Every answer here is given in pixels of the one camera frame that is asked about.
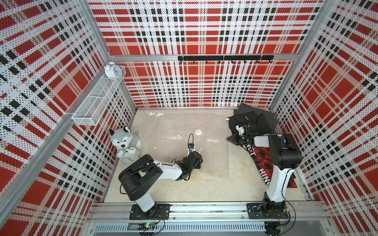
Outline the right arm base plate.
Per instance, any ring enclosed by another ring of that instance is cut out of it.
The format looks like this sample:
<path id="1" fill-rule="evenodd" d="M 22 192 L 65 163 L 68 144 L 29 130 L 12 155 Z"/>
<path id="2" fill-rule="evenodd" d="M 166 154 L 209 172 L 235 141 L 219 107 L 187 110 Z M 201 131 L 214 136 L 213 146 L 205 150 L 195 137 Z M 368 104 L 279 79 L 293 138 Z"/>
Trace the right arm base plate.
<path id="1" fill-rule="evenodd" d="M 263 204 L 248 203 L 247 213 L 250 219 L 289 219 L 285 202 Z"/>

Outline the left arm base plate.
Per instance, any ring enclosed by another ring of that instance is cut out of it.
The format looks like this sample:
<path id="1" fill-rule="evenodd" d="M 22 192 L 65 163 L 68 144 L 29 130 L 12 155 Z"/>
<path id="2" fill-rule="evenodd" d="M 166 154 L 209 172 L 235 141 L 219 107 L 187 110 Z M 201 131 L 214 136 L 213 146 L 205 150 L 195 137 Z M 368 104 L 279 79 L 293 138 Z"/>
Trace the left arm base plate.
<path id="1" fill-rule="evenodd" d="M 144 212 L 139 205 L 134 204 L 129 220 L 167 220 L 170 214 L 170 204 L 155 204 L 150 210 Z"/>

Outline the red black plaid shirt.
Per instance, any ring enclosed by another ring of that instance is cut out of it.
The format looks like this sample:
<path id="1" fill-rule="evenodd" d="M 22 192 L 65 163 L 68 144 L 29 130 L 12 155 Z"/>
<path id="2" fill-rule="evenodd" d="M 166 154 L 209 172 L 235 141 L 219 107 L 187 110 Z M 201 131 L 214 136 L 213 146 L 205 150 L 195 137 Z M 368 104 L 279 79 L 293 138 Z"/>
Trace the red black plaid shirt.
<path id="1" fill-rule="evenodd" d="M 269 186 L 274 169 L 269 149 L 266 147 L 252 147 L 251 145 L 245 145 L 245 148 L 253 159 L 263 182 Z"/>

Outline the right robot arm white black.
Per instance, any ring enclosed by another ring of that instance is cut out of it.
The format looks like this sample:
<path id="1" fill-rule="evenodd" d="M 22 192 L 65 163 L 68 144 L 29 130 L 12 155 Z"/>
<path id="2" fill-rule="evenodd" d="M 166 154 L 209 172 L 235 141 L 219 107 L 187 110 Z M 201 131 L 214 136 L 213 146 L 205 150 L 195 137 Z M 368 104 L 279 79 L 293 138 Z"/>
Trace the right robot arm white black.
<path id="1" fill-rule="evenodd" d="M 251 133 L 249 126 L 236 126 L 236 133 L 227 137 L 236 146 L 267 148 L 273 163 L 273 174 L 264 194 L 261 210 L 265 214 L 278 213 L 285 208 L 285 193 L 294 170 L 302 162 L 302 154 L 291 134 Z"/>

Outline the clear vacuum bag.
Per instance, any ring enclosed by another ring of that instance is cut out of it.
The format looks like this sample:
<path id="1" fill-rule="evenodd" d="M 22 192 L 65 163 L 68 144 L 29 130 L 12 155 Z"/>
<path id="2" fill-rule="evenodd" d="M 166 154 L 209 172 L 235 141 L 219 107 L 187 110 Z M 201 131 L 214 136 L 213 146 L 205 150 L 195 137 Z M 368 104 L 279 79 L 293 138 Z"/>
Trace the clear vacuum bag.
<path id="1" fill-rule="evenodd" d="M 229 166 L 226 138 L 230 134 L 227 119 L 231 114 L 230 110 L 149 112 L 142 126 L 143 153 L 172 163 L 185 158 L 188 144 L 194 143 L 203 162 L 193 174 L 226 179 Z M 203 134 L 196 135 L 196 129 Z"/>

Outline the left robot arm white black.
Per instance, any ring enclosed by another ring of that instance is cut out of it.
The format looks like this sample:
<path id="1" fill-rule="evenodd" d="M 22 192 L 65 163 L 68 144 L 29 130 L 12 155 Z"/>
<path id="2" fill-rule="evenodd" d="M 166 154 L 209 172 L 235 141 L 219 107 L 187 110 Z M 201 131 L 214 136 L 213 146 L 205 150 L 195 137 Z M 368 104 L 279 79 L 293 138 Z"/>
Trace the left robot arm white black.
<path id="1" fill-rule="evenodd" d="M 188 181 L 192 171 L 201 168 L 202 162 L 201 154 L 196 151 L 191 151 L 183 160 L 172 163 L 159 162 L 146 154 L 123 170 L 118 179 L 129 199 L 136 202 L 143 213 L 152 216 L 158 205 L 149 190 L 155 182 Z"/>

